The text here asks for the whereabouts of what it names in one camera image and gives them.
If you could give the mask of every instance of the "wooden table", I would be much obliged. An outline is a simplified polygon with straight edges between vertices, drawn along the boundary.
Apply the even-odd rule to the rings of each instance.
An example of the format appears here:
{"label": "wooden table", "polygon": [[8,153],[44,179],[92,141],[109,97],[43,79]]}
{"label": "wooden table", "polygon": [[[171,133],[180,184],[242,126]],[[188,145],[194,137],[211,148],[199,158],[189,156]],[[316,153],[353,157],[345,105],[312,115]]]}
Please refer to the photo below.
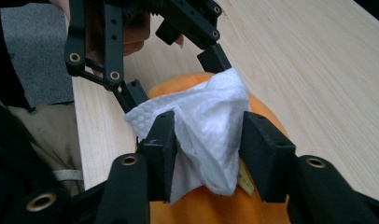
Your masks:
{"label": "wooden table", "polygon": [[[351,0],[218,0],[219,43],[252,93],[269,106],[297,155],[331,161],[357,191],[379,200],[379,21]],[[155,31],[161,18],[153,18]],[[152,36],[126,57],[126,81],[145,90],[171,75],[202,71],[189,41]],[[86,188],[133,152],[135,136],[112,93],[75,77]]]}

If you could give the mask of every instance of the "white tissue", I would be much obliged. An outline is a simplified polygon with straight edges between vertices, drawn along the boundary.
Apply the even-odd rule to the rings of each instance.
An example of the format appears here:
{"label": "white tissue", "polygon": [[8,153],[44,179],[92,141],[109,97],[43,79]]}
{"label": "white tissue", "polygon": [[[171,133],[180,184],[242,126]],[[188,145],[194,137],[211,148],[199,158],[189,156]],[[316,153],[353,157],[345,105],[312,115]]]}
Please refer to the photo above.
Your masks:
{"label": "white tissue", "polygon": [[186,91],[148,100],[125,119],[140,139],[155,118],[175,112],[175,135],[180,149],[175,159],[170,203],[206,185],[220,195],[232,195],[239,170],[239,145],[248,90],[234,68],[215,74]]}

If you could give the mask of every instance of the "pumpkin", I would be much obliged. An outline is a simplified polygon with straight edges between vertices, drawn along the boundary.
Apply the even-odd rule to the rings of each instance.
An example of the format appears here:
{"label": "pumpkin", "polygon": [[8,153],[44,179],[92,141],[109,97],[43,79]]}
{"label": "pumpkin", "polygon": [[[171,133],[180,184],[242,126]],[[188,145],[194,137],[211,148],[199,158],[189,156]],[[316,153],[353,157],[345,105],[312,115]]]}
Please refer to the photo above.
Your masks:
{"label": "pumpkin", "polygon": [[[173,76],[148,92],[150,99],[160,95],[184,91],[206,81],[213,74],[195,73]],[[274,113],[256,96],[249,94],[250,108],[254,113],[269,119],[286,136],[287,132]],[[221,196],[202,186],[184,195],[174,204],[150,204],[151,224],[246,224],[289,223],[287,203],[265,203],[257,190],[251,195],[239,186],[232,196]]]}

